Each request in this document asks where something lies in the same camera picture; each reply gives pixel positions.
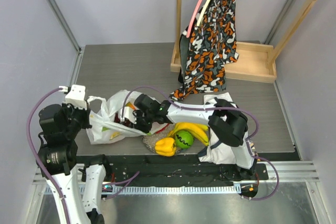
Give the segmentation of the yellow fake bell pepper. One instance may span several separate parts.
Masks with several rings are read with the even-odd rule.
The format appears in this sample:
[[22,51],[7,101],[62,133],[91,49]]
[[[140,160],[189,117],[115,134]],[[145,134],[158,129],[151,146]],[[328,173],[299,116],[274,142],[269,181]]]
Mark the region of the yellow fake bell pepper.
[[175,155],[175,140],[171,137],[163,138],[156,142],[155,152],[161,156],[171,157]]

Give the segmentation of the white plastic bag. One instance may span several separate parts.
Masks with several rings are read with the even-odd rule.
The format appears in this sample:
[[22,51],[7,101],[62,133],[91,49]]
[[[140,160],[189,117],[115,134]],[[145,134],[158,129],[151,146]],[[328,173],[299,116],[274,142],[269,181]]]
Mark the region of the white plastic bag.
[[118,113],[120,117],[121,109],[125,106],[129,106],[133,110],[137,109],[134,106],[134,101],[141,94],[137,91],[130,93],[128,90],[121,90],[109,99],[90,96],[88,103],[101,102],[101,108],[97,113],[90,112],[89,119],[92,128],[86,130],[90,144],[112,144],[126,137],[145,136],[146,133],[135,129],[134,124],[132,127],[126,127],[114,122],[115,114]]

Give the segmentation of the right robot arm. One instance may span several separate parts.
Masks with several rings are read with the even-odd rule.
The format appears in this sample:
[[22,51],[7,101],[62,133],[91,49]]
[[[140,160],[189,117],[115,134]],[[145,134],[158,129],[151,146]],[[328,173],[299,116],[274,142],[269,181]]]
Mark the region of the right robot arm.
[[149,133],[154,123],[175,124],[168,134],[174,137],[176,132],[187,131],[190,123],[208,126],[218,140],[231,148],[235,157],[235,166],[239,177],[250,179],[256,173],[257,157],[251,152],[248,140],[257,133],[248,135],[248,112],[236,108],[224,99],[215,99],[214,104],[192,105],[164,100],[161,103],[146,94],[140,94],[134,102],[137,108],[135,128]]

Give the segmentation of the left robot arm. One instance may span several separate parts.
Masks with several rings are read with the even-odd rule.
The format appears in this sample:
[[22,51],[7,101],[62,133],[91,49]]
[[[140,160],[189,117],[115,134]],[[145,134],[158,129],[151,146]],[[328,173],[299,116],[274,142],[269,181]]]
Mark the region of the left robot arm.
[[105,155],[91,157],[82,169],[77,166],[75,142],[82,129],[91,128],[90,109],[71,104],[52,104],[39,112],[39,124],[46,140],[38,156],[52,190],[61,223],[104,223],[100,211],[103,182],[112,169]]

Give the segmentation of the purple fake grape bunch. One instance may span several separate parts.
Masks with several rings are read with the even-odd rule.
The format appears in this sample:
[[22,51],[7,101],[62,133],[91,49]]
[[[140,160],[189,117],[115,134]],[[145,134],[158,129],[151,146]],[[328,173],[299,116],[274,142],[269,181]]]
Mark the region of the purple fake grape bunch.
[[119,117],[119,114],[118,113],[116,113],[115,114],[115,117],[114,117],[114,122],[115,123],[118,123],[118,124],[121,124],[121,125],[124,125],[124,126],[126,126],[126,127],[132,127],[133,126],[133,123],[129,120],[129,119],[121,119],[120,117]]

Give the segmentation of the yellow fake banana bunch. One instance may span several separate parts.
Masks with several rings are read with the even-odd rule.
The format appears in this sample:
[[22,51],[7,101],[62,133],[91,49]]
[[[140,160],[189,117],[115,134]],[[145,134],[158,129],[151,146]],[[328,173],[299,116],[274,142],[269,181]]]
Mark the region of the yellow fake banana bunch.
[[191,133],[196,139],[198,139],[205,146],[209,145],[209,138],[206,134],[208,131],[208,126],[203,124],[188,123],[188,122],[176,123],[174,129],[170,131],[167,136],[173,137],[177,134],[178,131],[182,130]]

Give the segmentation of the green fake watermelon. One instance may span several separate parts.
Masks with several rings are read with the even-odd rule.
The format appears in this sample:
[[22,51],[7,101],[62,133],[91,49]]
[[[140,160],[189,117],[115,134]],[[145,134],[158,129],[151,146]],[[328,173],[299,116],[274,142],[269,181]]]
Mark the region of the green fake watermelon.
[[188,149],[190,148],[194,143],[194,137],[193,135],[185,130],[178,131],[175,136],[175,143],[176,146],[181,149]]

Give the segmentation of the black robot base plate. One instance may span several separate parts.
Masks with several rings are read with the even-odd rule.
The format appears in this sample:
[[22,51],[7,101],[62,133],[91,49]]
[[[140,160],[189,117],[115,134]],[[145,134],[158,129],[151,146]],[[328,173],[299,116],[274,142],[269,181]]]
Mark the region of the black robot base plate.
[[265,164],[257,164],[252,176],[240,176],[233,165],[201,163],[197,155],[192,154],[173,157],[112,155],[107,159],[112,169],[107,172],[110,182],[124,181],[139,172],[130,184],[137,187],[215,187],[269,179]]

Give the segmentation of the red fake dragon fruit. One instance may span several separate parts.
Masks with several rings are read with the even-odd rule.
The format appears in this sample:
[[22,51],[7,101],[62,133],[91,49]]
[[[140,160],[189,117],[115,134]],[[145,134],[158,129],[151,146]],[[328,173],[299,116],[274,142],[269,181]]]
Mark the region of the red fake dragon fruit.
[[151,129],[151,133],[152,134],[160,133],[164,131],[169,125],[170,125],[169,123],[165,123],[165,124],[154,123]]

